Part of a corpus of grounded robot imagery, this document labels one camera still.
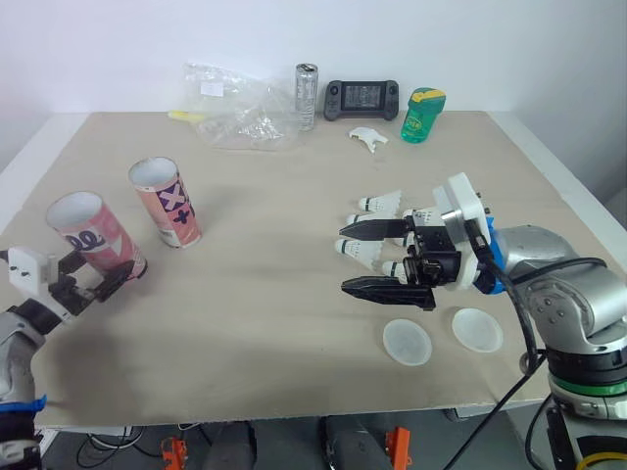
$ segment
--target pink paper cup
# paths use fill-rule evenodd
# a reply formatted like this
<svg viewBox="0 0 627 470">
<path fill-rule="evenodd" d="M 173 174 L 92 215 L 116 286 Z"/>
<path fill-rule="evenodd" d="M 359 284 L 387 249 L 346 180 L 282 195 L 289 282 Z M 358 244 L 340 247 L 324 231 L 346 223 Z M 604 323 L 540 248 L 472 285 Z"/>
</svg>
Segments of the pink paper cup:
<svg viewBox="0 0 627 470">
<path fill-rule="evenodd" d="M 196 213 L 172 160 L 154 157 L 137 162 L 128 171 L 128 179 L 166 245 L 186 248 L 200 240 Z"/>
<path fill-rule="evenodd" d="M 146 271 L 146 259 L 95 193 L 79 191 L 64 196 L 48 208 L 46 222 L 103 275 L 129 260 L 134 266 L 128 279 Z"/>
</svg>

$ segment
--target label on bottle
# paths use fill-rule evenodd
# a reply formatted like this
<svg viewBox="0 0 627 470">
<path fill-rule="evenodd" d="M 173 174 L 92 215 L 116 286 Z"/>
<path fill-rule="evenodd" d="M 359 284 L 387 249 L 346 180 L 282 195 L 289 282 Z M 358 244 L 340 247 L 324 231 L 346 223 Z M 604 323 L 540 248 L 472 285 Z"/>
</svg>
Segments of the label on bottle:
<svg viewBox="0 0 627 470">
<path fill-rule="evenodd" d="M 408 116 L 405 121 L 405 131 L 418 132 L 422 128 L 422 121 L 413 116 Z"/>
</svg>

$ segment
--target plastic bag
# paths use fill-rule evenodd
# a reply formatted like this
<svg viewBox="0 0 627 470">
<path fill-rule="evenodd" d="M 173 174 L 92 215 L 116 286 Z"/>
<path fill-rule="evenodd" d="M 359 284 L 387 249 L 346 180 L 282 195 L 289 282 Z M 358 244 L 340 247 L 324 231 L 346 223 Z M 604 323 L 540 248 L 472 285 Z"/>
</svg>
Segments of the plastic bag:
<svg viewBox="0 0 627 470">
<path fill-rule="evenodd" d="M 218 67 L 185 66 L 184 109 L 213 147 L 284 150 L 298 139 L 294 99 L 269 83 Z"/>
</svg>

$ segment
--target wooden table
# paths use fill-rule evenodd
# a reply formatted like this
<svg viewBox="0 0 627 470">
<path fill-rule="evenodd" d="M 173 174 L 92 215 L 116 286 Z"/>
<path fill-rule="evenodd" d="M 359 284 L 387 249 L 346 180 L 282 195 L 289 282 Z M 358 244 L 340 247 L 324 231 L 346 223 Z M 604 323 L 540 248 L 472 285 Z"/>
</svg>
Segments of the wooden table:
<svg viewBox="0 0 627 470">
<path fill-rule="evenodd" d="M 506 127 L 507 116 L 499 119 Z M 81 117 L 68 120 L 81 124 Z M 607 259 L 616 272 L 621 268 L 564 193 L 490 116 L 444 113 L 420 145 L 399 138 L 400 124 L 319 119 L 298 148 L 282 153 L 212 149 L 187 124 L 160 114 L 94 114 L 75 134 L 58 121 L 44 127 L 0 179 L 17 194 L 9 203 L 17 213 L 0 246 L 66 253 L 69 246 L 46 227 L 45 211 L 63 194 L 88 189 L 104 197 L 149 269 L 49 335 L 32 364 L 37 391 L 49 399 L 38 423 L 214 421 L 481 405 L 502 397 L 520 377 L 523 352 L 505 295 L 438 289 L 438 307 L 423 312 L 340 291 L 343 280 L 368 274 L 333 249 L 357 200 L 400 188 L 402 209 L 428 207 L 431 190 L 464 171 L 497 227 L 541 225 L 580 254 Z M 358 125 L 372 126 L 390 141 L 372 155 L 347 137 Z M 65 148 L 61 134 L 73 135 Z M 55 146 L 63 148 L 59 158 Z M 201 242 L 188 250 L 159 240 L 127 181 L 129 167 L 151 156 L 179 165 L 204 229 Z M 555 175 L 549 175 L 554 184 Z M 557 179 L 563 176 L 562 170 Z M 578 191 L 577 197 L 590 196 Z M 624 236 L 595 211 L 589 215 L 613 230 L 599 229 L 597 236 Z M 386 243 L 384 259 L 402 256 Z M 617 258 L 624 266 L 622 255 Z M 4 306 L 21 301 L 4 270 L 0 298 Z M 505 332 L 500 351 L 470 352 L 458 343 L 451 319 L 462 306 L 498 319 Z M 382 330 L 395 318 L 411 319 L 431 336 L 427 364 L 404 367 L 385 353 Z M 542 369 L 514 400 L 537 400 L 547 389 Z"/>
</svg>

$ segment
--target silver can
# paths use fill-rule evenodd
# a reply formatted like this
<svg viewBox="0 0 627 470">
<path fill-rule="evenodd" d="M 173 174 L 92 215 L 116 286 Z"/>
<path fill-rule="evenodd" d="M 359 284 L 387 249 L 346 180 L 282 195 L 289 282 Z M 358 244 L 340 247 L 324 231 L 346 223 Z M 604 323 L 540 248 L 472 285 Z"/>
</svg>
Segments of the silver can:
<svg viewBox="0 0 627 470">
<path fill-rule="evenodd" d="M 296 66 L 296 112 L 301 130 L 314 128 L 315 97 L 317 94 L 317 66 Z"/>
</svg>

